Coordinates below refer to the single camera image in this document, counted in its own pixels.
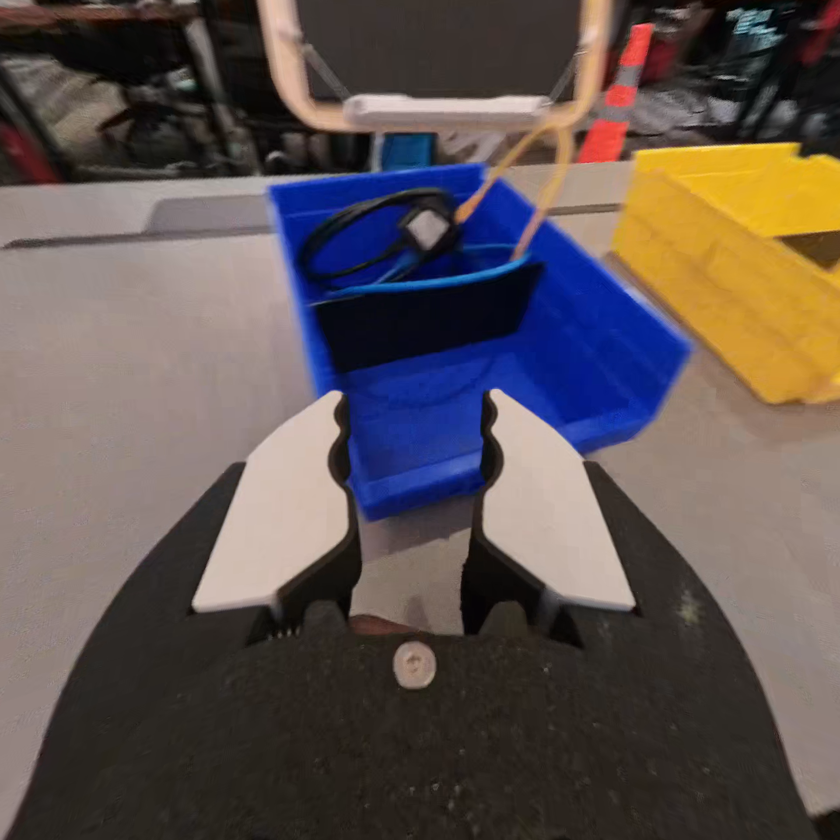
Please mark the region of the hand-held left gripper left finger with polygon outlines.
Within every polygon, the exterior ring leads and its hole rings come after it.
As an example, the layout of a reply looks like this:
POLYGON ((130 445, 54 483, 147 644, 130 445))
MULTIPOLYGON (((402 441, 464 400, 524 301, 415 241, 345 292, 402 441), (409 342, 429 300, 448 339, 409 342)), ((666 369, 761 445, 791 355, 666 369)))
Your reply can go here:
POLYGON ((349 610, 362 571, 349 441, 349 398, 328 392, 250 454, 193 595, 195 613, 265 608, 292 629, 314 602, 349 610))

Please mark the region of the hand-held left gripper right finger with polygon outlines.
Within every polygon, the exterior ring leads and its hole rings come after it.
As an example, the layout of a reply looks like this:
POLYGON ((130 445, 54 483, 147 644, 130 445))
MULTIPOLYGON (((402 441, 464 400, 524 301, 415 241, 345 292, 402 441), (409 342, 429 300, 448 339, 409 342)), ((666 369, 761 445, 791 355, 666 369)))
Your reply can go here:
POLYGON ((479 634, 504 604, 542 635, 568 607, 636 611, 590 463, 500 389, 482 397, 480 433, 484 484, 461 574, 465 634, 479 634))

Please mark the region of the blue plastic bin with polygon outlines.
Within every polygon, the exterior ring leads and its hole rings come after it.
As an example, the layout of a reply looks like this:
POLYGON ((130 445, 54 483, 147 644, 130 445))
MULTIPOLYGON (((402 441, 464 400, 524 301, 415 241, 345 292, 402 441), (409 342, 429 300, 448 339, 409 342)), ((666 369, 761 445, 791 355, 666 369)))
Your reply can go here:
MULTIPOLYGON (((318 282, 299 260, 312 230, 345 207, 418 187, 441 189, 460 203, 484 175, 479 164, 457 164, 277 183, 267 190, 303 356, 317 396, 338 390, 349 398, 350 482, 372 521, 478 490, 485 392, 504 391, 586 455, 647 426, 690 355, 690 342, 671 321, 564 231, 544 223, 528 258, 542 262, 544 272, 516 332, 336 372, 313 307, 382 291, 373 284, 395 260, 332 284, 318 282)), ((457 284, 509 269, 508 251, 531 210, 509 184, 495 184, 454 254, 422 268, 414 289, 422 280, 443 286, 447 278, 457 284)))

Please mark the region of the yellow plastic bin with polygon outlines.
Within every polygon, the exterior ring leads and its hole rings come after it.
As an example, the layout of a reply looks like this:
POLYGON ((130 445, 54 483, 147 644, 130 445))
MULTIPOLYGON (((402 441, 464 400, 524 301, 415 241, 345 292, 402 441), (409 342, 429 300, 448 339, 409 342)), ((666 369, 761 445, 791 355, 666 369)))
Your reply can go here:
POLYGON ((839 163, 798 143, 635 155, 612 252, 761 401, 839 397, 838 271, 779 237, 839 227, 839 163))

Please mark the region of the black ethernet adapter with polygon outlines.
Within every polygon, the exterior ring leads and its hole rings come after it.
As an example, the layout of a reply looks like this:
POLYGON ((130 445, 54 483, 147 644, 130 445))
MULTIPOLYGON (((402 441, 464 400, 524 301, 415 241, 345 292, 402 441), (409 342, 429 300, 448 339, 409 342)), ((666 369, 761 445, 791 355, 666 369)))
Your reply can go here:
POLYGON ((424 258, 444 253, 459 238, 459 227, 451 214, 437 206, 418 206, 406 213, 398 227, 407 247, 424 258))

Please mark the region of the black bin divider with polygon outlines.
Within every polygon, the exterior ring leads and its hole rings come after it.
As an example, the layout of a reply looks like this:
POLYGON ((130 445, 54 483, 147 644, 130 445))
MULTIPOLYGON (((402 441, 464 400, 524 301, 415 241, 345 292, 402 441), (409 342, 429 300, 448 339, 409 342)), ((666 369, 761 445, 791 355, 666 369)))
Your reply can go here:
POLYGON ((516 332, 544 264, 529 260, 483 280, 377 291, 322 302, 314 320, 336 372, 442 353, 516 332))
POLYGON ((839 266, 839 230, 779 237, 780 242, 820 270, 833 273, 839 266))

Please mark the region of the blue storage box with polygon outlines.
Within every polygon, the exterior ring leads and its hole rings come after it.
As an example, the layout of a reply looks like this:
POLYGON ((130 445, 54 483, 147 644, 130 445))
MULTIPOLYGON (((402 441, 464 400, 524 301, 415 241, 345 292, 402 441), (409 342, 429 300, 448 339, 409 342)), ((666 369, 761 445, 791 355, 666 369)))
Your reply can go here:
POLYGON ((435 133, 390 133, 383 138, 380 165, 383 172, 423 169, 436 164, 435 133))

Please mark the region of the orange striped traffic cone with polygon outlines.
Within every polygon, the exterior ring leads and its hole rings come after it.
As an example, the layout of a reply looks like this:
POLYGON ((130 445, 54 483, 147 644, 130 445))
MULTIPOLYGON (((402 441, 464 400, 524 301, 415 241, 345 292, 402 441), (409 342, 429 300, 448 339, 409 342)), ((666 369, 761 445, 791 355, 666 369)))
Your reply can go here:
POLYGON ((584 137, 577 164, 612 163, 620 159, 654 31, 653 24, 631 27, 615 77, 584 137))

